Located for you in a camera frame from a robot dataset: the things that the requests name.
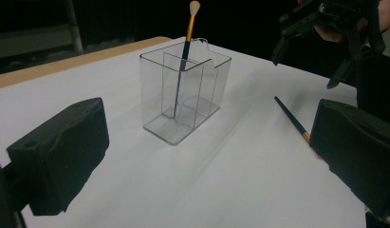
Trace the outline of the clear plastic organizer box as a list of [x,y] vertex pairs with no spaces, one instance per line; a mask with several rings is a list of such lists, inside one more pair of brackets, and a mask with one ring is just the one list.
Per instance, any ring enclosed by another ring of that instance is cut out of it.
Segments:
[[220,109],[232,58],[198,38],[139,56],[142,127],[171,145]]

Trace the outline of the white table mat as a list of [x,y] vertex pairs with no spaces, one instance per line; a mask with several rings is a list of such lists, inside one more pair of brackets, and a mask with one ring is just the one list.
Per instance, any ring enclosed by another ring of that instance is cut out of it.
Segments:
[[28,228],[365,228],[364,206],[288,121],[311,127],[318,102],[351,86],[233,52],[221,108],[170,145],[141,125],[139,57],[167,37],[0,74],[0,162],[68,105],[103,99],[110,145],[82,192]]

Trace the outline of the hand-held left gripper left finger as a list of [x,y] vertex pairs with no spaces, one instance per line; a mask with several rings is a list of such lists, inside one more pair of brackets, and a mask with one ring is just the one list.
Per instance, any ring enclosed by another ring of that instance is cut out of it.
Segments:
[[72,104],[8,148],[0,168],[0,211],[29,206],[35,216],[64,212],[109,146],[102,99]]

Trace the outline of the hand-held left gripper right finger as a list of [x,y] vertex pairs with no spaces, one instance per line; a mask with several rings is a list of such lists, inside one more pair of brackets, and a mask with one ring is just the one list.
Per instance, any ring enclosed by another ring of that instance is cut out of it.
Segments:
[[390,217],[390,123],[322,99],[309,145],[375,216]]

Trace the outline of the black gold makeup brush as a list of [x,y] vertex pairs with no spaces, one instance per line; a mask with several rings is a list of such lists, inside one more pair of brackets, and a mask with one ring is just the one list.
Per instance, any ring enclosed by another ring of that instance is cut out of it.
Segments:
[[297,129],[297,131],[302,135],[304,140],[307,143],[309,143],[310,135],[305,130],[305,128],[301,125],[301,123],[295,118],[295,116],[289,111],[289,109],[282,103],[282,101],[277,96],[274,97],[274,100],[280,106],[280,108],[283,110],[283,112],[288,117],[288,119],[291,121],[291,123],[294,125],[294,127]]
[[180,91],[181,74],[185,70],[187,59],[189,56],[190,45],[191,45],[194,26],[195,26],[195,16],[197,15],[197,13],[200,9],[200,3],[197,0],[192,0],[190,2],[189,9],[190,9],[190,18],[189,18],[185,42],[184,42],[184,46],[183,46],[183,50],[182,50],[181,60],[180,60],[180,64],[179,64],[179,71],[178,71],[177,83],[176,83],[176,97],[175,97],[173,118],[176,117],[178,97],[179,97],[179,91]]

